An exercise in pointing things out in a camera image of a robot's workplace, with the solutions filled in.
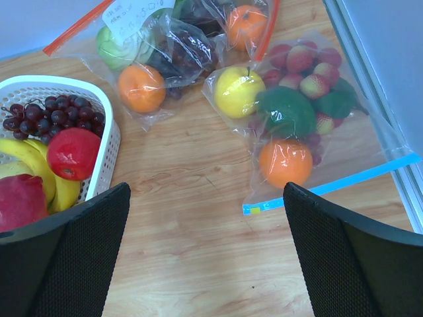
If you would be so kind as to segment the blue zip top bag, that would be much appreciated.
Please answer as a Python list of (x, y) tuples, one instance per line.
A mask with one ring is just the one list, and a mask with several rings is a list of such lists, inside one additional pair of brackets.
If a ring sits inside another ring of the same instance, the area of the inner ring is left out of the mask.
[[(277, 44), (296, 44), (301, 40), (313, 41), (321, 50), (334, 48), (340, 51), (321, 33), (312, 30), (297, 39), (276, 42)], [(244, 62), (229, 67), (250, 67), (260, 77), (270, 70), (270, 52), (259, 61)], [(235, 133), (242, 136), (252, 161), (251, 192), (242, 204), (244, 215), (257, 215), (284, 205), (284, 189), (275, 188), (261, 175), (258, 156), (261, 149), (273, 139), (264, 128), (263, 120), (257, 110), (241, 119), (225, 116), (215, 105), (214, 91), (219, 76), (226, 68), (214, 71), (205, 81), (202, 92), (213, 109)], [(363, 182), (382, 174), (389, 173), (384, 167), (388, 160), (384, 149), (379, 145), (373, 127), (373, 114), (363, 105), (365, 98), (356, 86), (352, 71), (342, 57), (339, 68), (340, 82), (331, 92), (312, 103), (317, 115), (316, 132), (297, 140), (311, 151), (313, 169), (308, 180), (300, 185), (315, 194), (323, 195), (335, 190)]]

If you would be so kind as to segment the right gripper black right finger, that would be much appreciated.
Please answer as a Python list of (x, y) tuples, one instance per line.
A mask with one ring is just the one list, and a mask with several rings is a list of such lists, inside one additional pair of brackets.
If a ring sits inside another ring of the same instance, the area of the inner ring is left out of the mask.
[(386, 225), (294, 184), (289, 228), (315, 316), (421, 316), (422, 235)]

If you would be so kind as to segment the orange fake orange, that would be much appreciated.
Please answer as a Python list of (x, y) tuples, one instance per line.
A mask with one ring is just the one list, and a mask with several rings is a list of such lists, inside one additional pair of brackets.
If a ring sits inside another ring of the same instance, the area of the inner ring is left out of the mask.
[(288, 182), (304, 184), (313, 169), (313, 157), (305, 144), (290, 139), (273, 139), (260, 151), (258, 163), (262, 177), (275, 188)]

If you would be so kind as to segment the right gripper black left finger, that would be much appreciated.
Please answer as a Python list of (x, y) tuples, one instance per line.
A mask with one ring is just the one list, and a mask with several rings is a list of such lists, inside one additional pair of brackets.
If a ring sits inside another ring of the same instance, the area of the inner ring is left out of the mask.
[(122, 182), (1, 233), (2, 316), (101, 316), (130, 210)]

